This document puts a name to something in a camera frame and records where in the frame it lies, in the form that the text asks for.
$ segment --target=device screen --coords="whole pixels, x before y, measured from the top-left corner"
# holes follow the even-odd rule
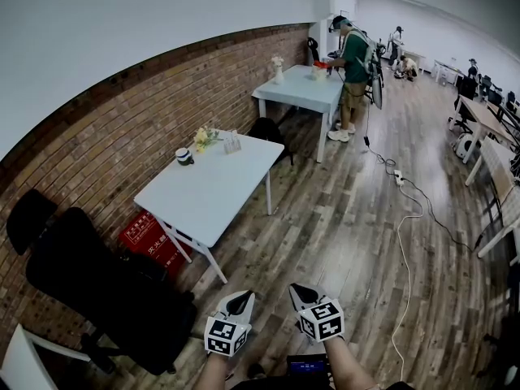
[[[311,362],[291,362],[292,374],[316,374],[325,371],[325,362],[311,361]]]

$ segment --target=power strip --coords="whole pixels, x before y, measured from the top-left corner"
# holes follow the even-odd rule
[[[393,174],[396,176],[396,184],[397,186],[403,186],[405,184],[405,181],[403,180],[403,174],[401,171],[398,171],[397,169],[393,172]]]

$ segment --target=red fire extinguisher box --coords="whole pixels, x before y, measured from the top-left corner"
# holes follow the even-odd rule
[[[119,239],[133,252],[150,256],[168,270],[168,277],[174,278],[186,261],[171,242],[153,215],[143,210],[120,234]],[[189,246],[181,243],[190,255]]]

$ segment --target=red brick wall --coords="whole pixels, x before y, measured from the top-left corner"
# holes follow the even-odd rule
[[[28,253],[14,252],[5,226],[18,199],[36,188],[59,212],[79,206],[118,250],[117,235],[138,212],[139,190],[200,126],[247,132],[258,117],[251,93],[273,76],[271,56],[280,54],[284,67],[304,63],[307,33],[307,24],[260,28],[148,59],[62,106],[2,160],[0,359],[17,323],[70,347],[90,327],[25,279]]]

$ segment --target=vase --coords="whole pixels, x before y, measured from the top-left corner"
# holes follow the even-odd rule
[[[282,66],[275,67],[275,84],[283,84],[284,82],[284,73],[282,72]]]

